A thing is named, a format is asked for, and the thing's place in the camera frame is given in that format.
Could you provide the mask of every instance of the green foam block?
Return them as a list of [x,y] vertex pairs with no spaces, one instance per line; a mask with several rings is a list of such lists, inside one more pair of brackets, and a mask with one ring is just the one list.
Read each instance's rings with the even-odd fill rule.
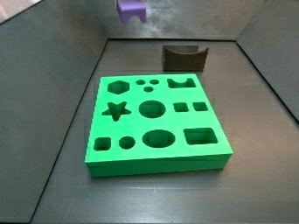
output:
[[223,169],[231,155],[196,74],[100,79],[85,156],[92,177]]

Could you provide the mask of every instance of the hexagon hole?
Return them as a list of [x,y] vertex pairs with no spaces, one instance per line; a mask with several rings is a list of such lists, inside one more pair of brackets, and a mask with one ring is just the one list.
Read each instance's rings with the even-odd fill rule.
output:
[[106,85],[106,91],[114,95],[121,95],[129,90],[129,83],[116,80]]

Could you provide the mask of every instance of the purple block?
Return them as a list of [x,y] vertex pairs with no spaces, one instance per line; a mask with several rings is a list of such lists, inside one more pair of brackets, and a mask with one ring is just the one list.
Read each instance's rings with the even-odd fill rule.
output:
[[117,0],[116,9],[124,25],[133,16],[137,16],[145,23],[145,6],[138,0]]

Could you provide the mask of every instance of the metal wall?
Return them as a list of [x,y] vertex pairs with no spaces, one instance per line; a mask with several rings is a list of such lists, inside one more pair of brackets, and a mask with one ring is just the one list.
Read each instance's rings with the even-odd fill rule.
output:
[[0,221],[28,222],[106,37],[80,0],[0,26]]
[[100,25],[110,38],[236,40],[264,1],[142,0],[146,23],[132,17],[128,25],[121,25],[113,1],[88,4],[97,9]]
[[299,1],[269,0],[237,43],[299,120]]

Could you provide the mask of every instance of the square hole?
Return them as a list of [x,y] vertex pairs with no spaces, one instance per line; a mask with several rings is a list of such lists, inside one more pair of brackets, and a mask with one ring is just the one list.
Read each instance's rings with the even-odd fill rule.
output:
[[176,102],[173,104],[173,110],[175,112],[188,112],[188,106],[185,102]]
[[184,129],[187,144],[216,144],[217,138],[211,128]]
[[94,140],[93,150],[94,151],[106,151],[110,147],[110,138],[109,137],[98,137]]
[[196,111],[207,111],[208,110],[208,107],[203,101],[195,102],[192,104],[192,106]]

